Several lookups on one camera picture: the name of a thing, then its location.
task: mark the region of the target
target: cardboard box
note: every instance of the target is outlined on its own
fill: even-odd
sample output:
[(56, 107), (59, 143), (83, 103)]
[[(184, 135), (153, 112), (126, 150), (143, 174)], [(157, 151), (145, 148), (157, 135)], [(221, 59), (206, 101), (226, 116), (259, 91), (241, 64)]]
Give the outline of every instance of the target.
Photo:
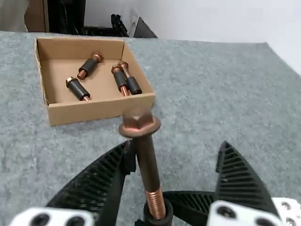
[[(81, 81), (91, 100), (79, 101), (67, 89), (65, 80), (76, 77), (79, 68), (94, 51), (100, 52), (104, 60), (89, 77)], [(130, 107), (151, 107), (154, 103), (155, 92), (123, 40), (37, 38), (35, 53), (51, 125), (116, 117)], [(136, 78), (142, 94), (124, 97), (119, 92), (111, 73), (112, 66), (119, 60), (128, 63), (129, 72)]]

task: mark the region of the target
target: gray felt surface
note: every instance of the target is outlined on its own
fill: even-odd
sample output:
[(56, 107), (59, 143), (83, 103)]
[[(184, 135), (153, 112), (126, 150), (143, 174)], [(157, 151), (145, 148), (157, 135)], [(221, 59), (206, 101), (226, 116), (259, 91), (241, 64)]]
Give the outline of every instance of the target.
[[(37, 35), (0, 32), (1, 225), (45, 205), (124, 141), (120, 118), (49, 126), (34, 57)], [(164, 191), (213, 191), (217, 150), (228, 140), (272, 196), (301, 201), (301, 78), (267, 44), (127, 42), (157, 93), (153, 113), (162, 128), (153, 138)], [(142, 217), (139, 176), (138, 170), (126, 178), (117, 225)]]

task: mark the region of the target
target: bolt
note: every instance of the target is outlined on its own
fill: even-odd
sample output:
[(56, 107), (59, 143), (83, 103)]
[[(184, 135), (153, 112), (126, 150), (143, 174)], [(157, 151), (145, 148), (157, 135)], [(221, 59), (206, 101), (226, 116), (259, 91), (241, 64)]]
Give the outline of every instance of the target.
[(148, 108), (133, 108), (123, 114), (123, 122), (119, 133), (127, 138), (133, 138), (136, 147), (137, 160), (146, 194), (150, 214), (155, 219), (163, 219), (166, 209), (160, 187), (160, 179), (151, 135), (161, 126)]
[(127, 86), (131, 94), (132, 95), (142, 94), (142, 90), (138, 85), (135, 77), (131, 76), (130, 73), (128, 72), (128, 63), (125, 61), (119, 61), (118, 65), (121, 67), (123, 73), (127, 78)]
[(73, 77), (66, 79), (66, 87), (79, 99), (79, 100), (91, 100), (90, 94), (80, 84), (80, 82)]
[(124, 77), (121, 67), (119, 65), (113, 65), (111, 72), (114, 75), (114, 79), (119, 91), (124, 97), (128, 96), (127, 80)]
[(77, 78), (84, 80), (88, 73), (91, 73), (99, 62), (103, 61), (103, 56), (99, 52), (93, 52), (91, 58), (88, 59), (79, 69)]

